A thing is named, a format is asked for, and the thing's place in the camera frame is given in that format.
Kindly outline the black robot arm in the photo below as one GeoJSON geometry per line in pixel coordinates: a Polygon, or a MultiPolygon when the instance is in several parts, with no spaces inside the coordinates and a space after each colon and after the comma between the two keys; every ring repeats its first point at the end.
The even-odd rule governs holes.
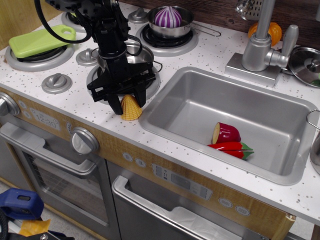
{"type": "Polygon", "coordinates": [[[98,102],[107,101],[117,115],[123,114],[120,94],[133,94],[138,105],[146,103],[146,89],[156,79],[153,62],[129,63],[126,41],[138,41],[129,35],[128,19],[124,17],[116,0],[49,0],[53,8],[74,13],[77,21],[84,27],[86,36],[81,40],[67,40],[55,33],[43,15],[40,1],[34,2],[38,17],[45,29],[56,39],[79,44],[93,39],[98,45],[97,78],[87,85],[92,98],[98,102]]]}

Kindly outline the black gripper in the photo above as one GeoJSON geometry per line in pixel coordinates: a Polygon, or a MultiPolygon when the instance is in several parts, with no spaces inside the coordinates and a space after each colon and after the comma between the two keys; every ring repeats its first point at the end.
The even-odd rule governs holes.
{"type": "Polygon", "coordinates": [[[119,94],[133,93],[141,108],[146,104],[147,85],[156,79],[152,62],[129,64],[125,54],[97,60],[102,73],[87,85],[95,102],[107,100],[116,115],[123,114],[119,94]]]}

